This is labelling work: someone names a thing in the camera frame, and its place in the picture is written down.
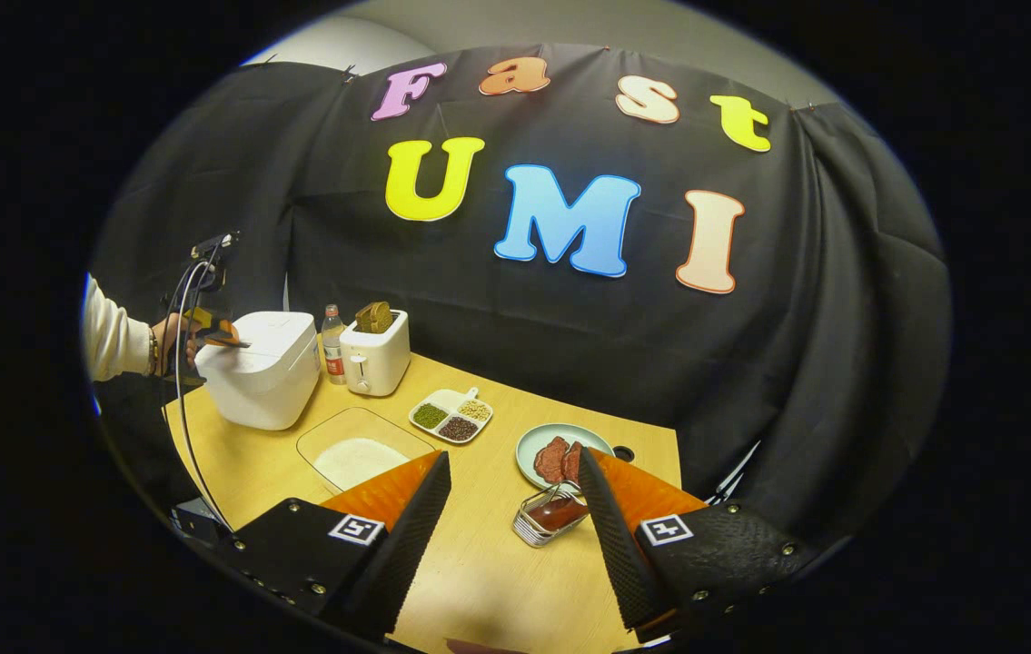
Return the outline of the white metal frame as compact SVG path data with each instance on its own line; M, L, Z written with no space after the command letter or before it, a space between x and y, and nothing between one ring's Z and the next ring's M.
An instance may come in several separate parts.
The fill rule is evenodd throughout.
M719 482L718 487L716 487L714 492L711 493L705 501L703 501L706 505L714 506L721 504L721 502L729 500L732 494L734 494L739 482L742 481L745 475L745 469L749 467L749 462L751 461L753 455L755 455L759 450L760 444L761 442L753 442L752 447L747 452L745 452L745 455L739 460L739 463L737 463L730 472L723 477L723 479Z

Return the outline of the white rice cooker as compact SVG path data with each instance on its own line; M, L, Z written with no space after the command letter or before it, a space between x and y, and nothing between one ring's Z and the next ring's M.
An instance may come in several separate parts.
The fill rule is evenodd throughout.
M261 310L233 326L245 347L205 344L195 357L213 405L237 425L286 430L303 413L320 378L314 316Z

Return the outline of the brown wooden spoon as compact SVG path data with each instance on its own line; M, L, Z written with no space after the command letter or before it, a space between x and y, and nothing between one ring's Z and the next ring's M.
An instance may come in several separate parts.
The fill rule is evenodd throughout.
M566 529L574 522L581 521L589 514L589 506L573 497L559 496L527 512L529 520L537 529L558 531Z

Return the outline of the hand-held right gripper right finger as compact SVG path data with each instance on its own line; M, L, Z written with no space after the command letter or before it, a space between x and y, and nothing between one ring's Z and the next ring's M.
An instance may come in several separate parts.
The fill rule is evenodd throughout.
M620 621L639 637L706 629L821 556L746 502L708 505L605 452L581 450L579 481Z

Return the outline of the white divided bean dish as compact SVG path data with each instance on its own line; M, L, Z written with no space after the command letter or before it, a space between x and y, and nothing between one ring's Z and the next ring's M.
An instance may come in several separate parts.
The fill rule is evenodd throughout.
M494 417L494 408L478 397L478 388L460 392L440 389L429 393L411 408L410 423L441 442L473 442Z

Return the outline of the pale green plate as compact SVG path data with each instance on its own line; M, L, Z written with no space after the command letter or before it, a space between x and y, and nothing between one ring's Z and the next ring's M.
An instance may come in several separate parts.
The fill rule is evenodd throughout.
M550 443L555 442L557 436L565 444L565 451L573 443L578 443L591 450L605 452L607 455L616 455L616 451L609 443L602 439L594 431L587 430L587 428L578 425L548 423L548 425L533 427L520 438L518 446L516 446L516 465L518 465L518 469L524 479L530 481L533 487L539 490L548 489L548 487L552 487L552 483L548 483L537 471L535 462L540 452L547 450Z

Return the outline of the clear glass dish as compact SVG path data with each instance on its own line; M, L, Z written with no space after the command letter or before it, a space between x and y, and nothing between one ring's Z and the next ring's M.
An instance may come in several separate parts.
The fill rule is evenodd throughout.
M433 451L433 446L430 443L423 442L419 436L395 425L390 420L386 420L381 415L362 407L343 410L328 420L324 420L320 425L309 428L296 440L296 451L309 464L309 468L320 475L312 467L315 456L337 442L356 438L387 444L396 451L402 452L410 461ZM320 477L323 487L331 494L343 492L338 491L323 476L320 475Z

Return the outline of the white rice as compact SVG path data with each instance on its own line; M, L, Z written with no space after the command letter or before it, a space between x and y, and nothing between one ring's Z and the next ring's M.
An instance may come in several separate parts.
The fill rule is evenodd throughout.
M408 461L406 455L387 444L356 438L325 448L315 456L312 467L338 491L348 491Z

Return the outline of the clear plastic bottle red label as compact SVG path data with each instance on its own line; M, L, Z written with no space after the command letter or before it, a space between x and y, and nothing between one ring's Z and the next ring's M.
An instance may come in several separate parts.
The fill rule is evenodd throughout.
M345 323L336 303L328 303L325 306L322 323L322 348L325 371L328 380L335 385L346 383L341 344L341 336L345 328Z

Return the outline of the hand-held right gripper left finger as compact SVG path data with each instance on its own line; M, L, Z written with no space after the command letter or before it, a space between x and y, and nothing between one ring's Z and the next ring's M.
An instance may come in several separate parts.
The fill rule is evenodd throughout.
M220 543L225 567L309 618L383 640L448 500L448 452L414 460L321 502L286 498Z

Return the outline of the metal wire chopstick holder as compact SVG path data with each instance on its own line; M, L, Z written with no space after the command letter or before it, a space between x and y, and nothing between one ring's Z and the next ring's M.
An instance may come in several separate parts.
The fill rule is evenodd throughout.
M526 542L528 546L531 546L533 548L541 548L547 546L548 543L552 542L552 539L557 539L558 537L560 537L560 535L569 533L570 530L576 529L576 527L581 525L583 522L587 519L587 517L589 517L590 508L589 505L587 505L587 508L589 508L589 514L587 514L587 516L584 519L581 519L581 521L574 522L574 524L570 525L569 527L566 527L566 529L558 531L543 531L537 529L537 526L533 525L532 522L529 520L527 514L528 510L540 506L545 501L555 500L555 498L559 496L573 497L574 500L583 502L583 504L587 505L586 502L579 500L576 494L570 492L569 490L566 490L565 488L562 488L560 484L557 484L555 485L555 487L548 487L548 489L540 490L540 492L532 494L532 496L521 502L518 510L516 510L516 516L514 518L512 518L512 529L516 530L516 534L518 534L521 539Z

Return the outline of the white toaster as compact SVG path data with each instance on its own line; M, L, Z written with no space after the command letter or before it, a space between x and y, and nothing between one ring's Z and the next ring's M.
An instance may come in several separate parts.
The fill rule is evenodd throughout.
M406 310L391 314L393 322L381 334L362 331L358 320L341 332L338 342L350 392L390 396L410 367L410 315Z

